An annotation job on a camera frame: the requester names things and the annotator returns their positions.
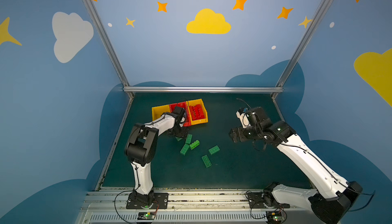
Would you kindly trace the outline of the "right yellow plastic bin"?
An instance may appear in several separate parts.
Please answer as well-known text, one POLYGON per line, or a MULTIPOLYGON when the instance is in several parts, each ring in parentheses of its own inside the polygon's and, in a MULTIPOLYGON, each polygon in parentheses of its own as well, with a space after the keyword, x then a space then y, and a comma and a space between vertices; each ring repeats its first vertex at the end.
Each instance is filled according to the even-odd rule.
POLYGON ((208 113, 202 99, 187 101, 187 109, 192 126, 208 123, 208 113))

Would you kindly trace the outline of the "aluminium frame left post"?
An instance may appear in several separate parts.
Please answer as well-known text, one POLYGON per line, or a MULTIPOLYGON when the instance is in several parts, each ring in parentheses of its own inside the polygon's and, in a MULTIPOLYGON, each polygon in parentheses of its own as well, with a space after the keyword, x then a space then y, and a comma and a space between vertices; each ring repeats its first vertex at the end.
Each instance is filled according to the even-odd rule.
POLYGON ((101 21, 101 18, 98 14, 98 11, 94 5, 94 1, 93 0, 82 0, 84 3, 84 6, 96 28, 96 31, 105 47, 105 50, 117 72, 117 75, 123 85, 123 88, 125 88, 126 86, 129 86, 129 82, 128 79, 126 77, 126 74, 124 72, 124 69, 119 61, 119 58, 113 48, 113 45, 109 39, 109 36, 105 30, 105 27, 101 21))

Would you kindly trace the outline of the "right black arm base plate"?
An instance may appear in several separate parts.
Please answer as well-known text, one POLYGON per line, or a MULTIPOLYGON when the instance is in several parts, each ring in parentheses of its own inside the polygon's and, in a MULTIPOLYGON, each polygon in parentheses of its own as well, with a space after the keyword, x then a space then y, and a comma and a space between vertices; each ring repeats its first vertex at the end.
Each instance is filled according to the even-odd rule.
POLYGON ((278 203, 271 193, 247 191, 245 196, 248 200, 250 208, 286 209, 291 207, 289 204, 278 203))

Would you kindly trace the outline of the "aluminium frame post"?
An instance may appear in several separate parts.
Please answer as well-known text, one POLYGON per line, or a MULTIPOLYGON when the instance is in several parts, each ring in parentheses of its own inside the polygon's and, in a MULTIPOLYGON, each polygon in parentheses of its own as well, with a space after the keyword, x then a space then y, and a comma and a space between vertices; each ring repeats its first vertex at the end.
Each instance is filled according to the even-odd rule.
POLYGON ((332 5, 334 0, 321 0, 320 5, 318 6, 315 14, 313 15, 313 19, 310 25, 306 28, 304 35, 302 36, 297 48, 291 59, 289 60, 288 64, 286 65, 282 75, 280 76, 276 88, 277 91, 271 94, 271 98, 273 101, 277 98, 279 93, 283 93, 283 87, 288 80, 290 74, 294 70, 294 67, 298 63, 300 57, 302 56, 303 52, 305 51, 307 45, 309 44, 310 40, 312 39, 314 33, 316 32, 319 24, 323 20, 325 14, 327 13, 328 9, 332 5))
POLYGON ((105 50, 117 72, 117 75, 123 85, 123 88, 125 88, 126 86, 129 86, 129 82, 128 79, 126 77, 126 74, 124 72, 124 69, 119 61, 119 58, 113 48, 113 45, 109 39, 109 36, 105 30, 105 27, 101 21, 101 18, 98 14, 98 11, 94 5, 94 1, 93 0, 82 0, 84 3, 84 6, 96 28, 96 31, 105 47, 105 50))

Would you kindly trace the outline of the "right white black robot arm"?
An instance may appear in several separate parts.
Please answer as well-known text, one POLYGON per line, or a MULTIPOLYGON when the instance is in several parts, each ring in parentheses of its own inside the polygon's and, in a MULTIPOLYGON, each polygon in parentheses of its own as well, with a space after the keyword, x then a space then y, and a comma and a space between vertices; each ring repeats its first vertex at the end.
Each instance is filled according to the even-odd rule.
POLYGON ((272 183, 255 200, 251 207, 277 209, 284 204, 312 211, 322 222, 337 224, 356 202, 362 187, 325 164, 286 122, 272 123, 262 107, 240 108, 236 112, 240 127, 231 129, 234 142, 263 140, 286 155, 311 181, 313 189, 302 189, 272 183))

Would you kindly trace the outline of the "left green circuit board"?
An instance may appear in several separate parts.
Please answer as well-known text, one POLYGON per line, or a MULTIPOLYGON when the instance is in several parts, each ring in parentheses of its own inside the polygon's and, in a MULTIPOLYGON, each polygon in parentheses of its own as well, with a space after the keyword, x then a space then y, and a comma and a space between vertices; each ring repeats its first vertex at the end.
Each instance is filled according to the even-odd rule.
POLYGON ((156 217, 155 212, 139 212, 137 216, 138 221, 154 221, 156 217))

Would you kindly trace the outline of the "left yellow plastic bin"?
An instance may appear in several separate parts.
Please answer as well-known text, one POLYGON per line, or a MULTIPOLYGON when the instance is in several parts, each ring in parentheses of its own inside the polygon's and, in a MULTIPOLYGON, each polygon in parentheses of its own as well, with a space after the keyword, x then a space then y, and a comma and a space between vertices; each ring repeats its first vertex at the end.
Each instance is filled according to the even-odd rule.
POLYGON ((166 112, 171 112, 170 105, 152 107, 152 121, 161 118, 161 116, 166 112))

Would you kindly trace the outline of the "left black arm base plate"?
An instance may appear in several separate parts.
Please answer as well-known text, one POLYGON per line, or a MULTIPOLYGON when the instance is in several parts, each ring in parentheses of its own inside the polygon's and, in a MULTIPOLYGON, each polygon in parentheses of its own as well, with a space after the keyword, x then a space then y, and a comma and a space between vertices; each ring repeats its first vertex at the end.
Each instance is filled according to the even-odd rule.
POLYGON ((140 194, 132 192, 128 196, 126 209, 166 209, 168 193, 140 194))

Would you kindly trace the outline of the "right green circuit board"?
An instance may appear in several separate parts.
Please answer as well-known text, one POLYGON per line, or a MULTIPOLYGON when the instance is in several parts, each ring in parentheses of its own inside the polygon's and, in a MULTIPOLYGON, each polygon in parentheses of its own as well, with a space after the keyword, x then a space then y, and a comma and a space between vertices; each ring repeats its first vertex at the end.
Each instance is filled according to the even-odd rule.
POLYGON ((285 221, 285 217, 282 216, 281 212, 267 212, 266 219, 267 224, 281 224, 285 221))

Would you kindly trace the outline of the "aluminium frame back bar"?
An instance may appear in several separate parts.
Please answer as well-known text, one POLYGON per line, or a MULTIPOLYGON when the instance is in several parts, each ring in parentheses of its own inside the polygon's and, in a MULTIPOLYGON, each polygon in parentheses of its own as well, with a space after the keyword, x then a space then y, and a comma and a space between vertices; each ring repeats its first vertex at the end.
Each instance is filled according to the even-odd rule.
POLYGON ((169 87, 125 86, 125 92, 282 93, 282 87, 169 87))

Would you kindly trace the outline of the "red lego brick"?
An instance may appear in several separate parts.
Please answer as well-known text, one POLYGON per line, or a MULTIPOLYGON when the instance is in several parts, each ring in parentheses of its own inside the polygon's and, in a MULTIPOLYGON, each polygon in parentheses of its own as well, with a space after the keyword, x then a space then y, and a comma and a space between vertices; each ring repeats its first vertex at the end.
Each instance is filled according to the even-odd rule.
POLYGON ((205 119, 205 114, 201 104, 196 104, 195 106, 190 106, 190 113, 193 121, 205 119))

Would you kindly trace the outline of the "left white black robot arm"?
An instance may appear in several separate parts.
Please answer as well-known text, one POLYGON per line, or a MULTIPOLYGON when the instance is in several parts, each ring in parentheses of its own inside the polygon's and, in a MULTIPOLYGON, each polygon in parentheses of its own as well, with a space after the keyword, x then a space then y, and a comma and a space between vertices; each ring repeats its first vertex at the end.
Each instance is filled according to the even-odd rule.
POLYGON ((185 109, 176 106, 173 112, 165 112, 149 123, 136 123, 132 128, 125 155, 133 168, 135 187, 129 194, 127 209, 150 209, 158 204, 151 176, 151 162, 156 154, 158 137, 165 132, 185 137, 188 133, 183 127, 185 121, 185 109))

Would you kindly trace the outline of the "green circuit board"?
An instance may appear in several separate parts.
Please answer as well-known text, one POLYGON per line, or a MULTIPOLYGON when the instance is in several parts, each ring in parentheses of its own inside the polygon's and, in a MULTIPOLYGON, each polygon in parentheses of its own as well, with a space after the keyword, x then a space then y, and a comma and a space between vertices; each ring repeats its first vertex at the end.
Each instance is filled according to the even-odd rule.
POLYGON ((267 212, 266 219, 267 224, 281 224, 285 221, 285 217, 282 216, 281 212, 267 212))
POLYGON ((154 221, 156 217, 155 212, 139 212, 137 216, 138 221, 154 221))

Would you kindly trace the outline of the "yellow plastic bin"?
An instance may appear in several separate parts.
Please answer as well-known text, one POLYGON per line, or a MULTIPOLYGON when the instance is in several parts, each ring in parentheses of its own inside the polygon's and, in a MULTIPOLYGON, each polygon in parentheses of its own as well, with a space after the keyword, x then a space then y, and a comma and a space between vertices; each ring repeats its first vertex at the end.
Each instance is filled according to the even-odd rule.
POLYGON ((187 109, 192 126, 208 123, 208 113, 202 99, 187 101, 187 109))
POLYGON ((161 116, 166 112, 171 112, 170 105, 152 107, 152 121, 161 118, 161 116))

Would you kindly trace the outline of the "aluminium frame right post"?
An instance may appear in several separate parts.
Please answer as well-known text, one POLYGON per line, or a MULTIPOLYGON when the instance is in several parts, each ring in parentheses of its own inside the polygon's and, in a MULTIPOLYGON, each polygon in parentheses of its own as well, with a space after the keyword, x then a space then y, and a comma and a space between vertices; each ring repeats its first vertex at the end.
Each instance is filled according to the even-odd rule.
POLYGON ((289 60, 288 64, 286 65, 282 75, 280 76, 276 88, 277 91, 271 94, 271 98, 273 101, 277 98, 279 93, 283 93, 283 87, 288 80, 290 74, 294 70, 294 67, 298 63, 300 57, 302 56, 303 52, 305 51, 307 45, 309 44, 310 40, 312 39, 314 33, 316 32, 319 24, 323 20, 325 14, 327 13, 328 9, 332 5, 334 0, 321 0, 320 5, 318 6, 315 14, 313 15, 313 19, 310 25, 306 28, 304 35, 302 36, 297 48, 291 59, 289 60))

